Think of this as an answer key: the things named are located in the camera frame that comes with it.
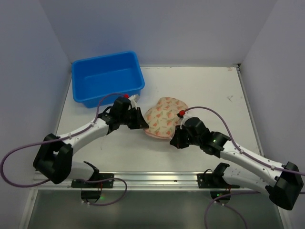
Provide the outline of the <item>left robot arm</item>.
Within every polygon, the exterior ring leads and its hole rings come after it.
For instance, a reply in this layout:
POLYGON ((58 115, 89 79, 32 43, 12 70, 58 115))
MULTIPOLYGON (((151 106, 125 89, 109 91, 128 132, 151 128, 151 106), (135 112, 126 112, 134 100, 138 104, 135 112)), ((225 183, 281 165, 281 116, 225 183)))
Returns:
POLYGON ((33 167, 54 184, 66 179, 75 179, 86 183, 101 180, 99 170, 89 162, 74 162, 73 156, 92 141, 107 136, 121 125, 129 129, 147 129, 140 107, 139 95, 129 98, 118 97, 112 106, 75 131, 61 136, 47 135, 33 161, 33 167))

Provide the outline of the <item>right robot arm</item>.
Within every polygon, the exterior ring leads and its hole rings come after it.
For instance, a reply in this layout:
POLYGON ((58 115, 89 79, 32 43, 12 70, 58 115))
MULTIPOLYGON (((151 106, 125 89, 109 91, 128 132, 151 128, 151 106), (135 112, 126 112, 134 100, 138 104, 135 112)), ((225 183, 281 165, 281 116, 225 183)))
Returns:
POLYGON ((231 137, 210 131, 197 117, 176 126, 170 145, 178 149, 197 146, 208 155, 227 160, 211 174, 199 174, 199 187, 244 187, 266 194, 280 208, 292 210, 304 186, 294 163, 283 165, 246 152, 231 137))

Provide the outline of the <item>floral mesh laundry bag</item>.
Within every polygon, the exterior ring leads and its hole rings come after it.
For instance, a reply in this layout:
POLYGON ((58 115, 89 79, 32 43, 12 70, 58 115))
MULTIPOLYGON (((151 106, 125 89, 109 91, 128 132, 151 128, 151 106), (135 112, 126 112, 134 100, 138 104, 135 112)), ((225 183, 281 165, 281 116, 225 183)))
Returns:
POLYGON ((162 97, 157 104, 145 113, 144 119, 149 128, 144 132, 153 138, 170 139, 174 135, 175 127, 180 125, 181 120, 177 114, 186 110, 187 104, 171 97, 162 97))

